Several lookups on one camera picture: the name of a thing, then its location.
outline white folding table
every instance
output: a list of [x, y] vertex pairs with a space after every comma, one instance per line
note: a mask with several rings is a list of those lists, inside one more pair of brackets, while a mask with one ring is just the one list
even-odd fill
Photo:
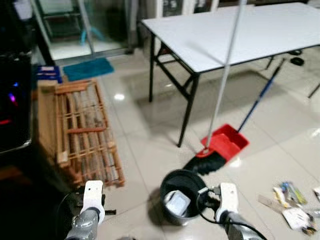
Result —
[[[149, 101], [153, 100], [156, 62], [188, 102], [178, 147], [184, 138], [200, 75], [224, 67], [236, 12], [236, 7], [222, 7], [215, 12], [142, 21], [151, 32]], [[303, 3], [248, 6], [238, 27], [231, 65], [266, 57], [272, 60], [275, 55], [320, 45], [320, 11]], [[157, 55], [154, 53], [155, 37], [161, 41]], [[174, 61], [190, 73], [183, 85], [165, 67], [172, 61], [159, 60], [163, 54], [171, 54]]]

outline tiled floor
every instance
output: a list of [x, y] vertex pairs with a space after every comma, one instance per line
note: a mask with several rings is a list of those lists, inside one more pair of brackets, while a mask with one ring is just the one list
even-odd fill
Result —
[[[239, 126], [283, 56], [278, 56], [268, 70], [264, 70], [267, 59], [232, 68], [215, 127], [222, 123]], [[320, 186], [320, 91], [312, 99], [307, 98], [320, 82], [320, 48], [306, 49], [302, 57], [303, 67], [285, 62], [275, 84], [244, 127], [242, 133], [250, 145], [230, 164], [203, 178], [209, 186], [235, 183], [239, 212], [270, 240], [308, 237], [291, 230], [280, 214], [258, 203], [258, 194], [273, 198], [273, 186], [293, 181], [306, 196], [308, 208], [320, 207], [312, 192]], [[227, 239], [221, 227], [200, 217], [184, 227], [170, 225], [159, 206], [164, 176], [183, 167], [201, 149], [200, 139], [208, 130], [222, 71], [202, 76], [186, 136], [178, 148], [175, 143], [187, 105], [183, 97], [156, 67], [154, 101], [148, 102], [149, 64], [140, 51], [110, 61], [115, 72], [100, 77], [99, 83], [126, 184], [104, 190], [105, 208], [116, 208], [118, 214], [106, 218], [98, 229], [98, 239]], [[175, 64], [170, 68], [179, 78], [188, 76]]]

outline wooden crate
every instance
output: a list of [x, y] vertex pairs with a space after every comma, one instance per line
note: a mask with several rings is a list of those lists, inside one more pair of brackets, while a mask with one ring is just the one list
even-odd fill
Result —
[[55, 87], [57, 163], [75, 185], [123, 186], [121, 161], [95, 79]]

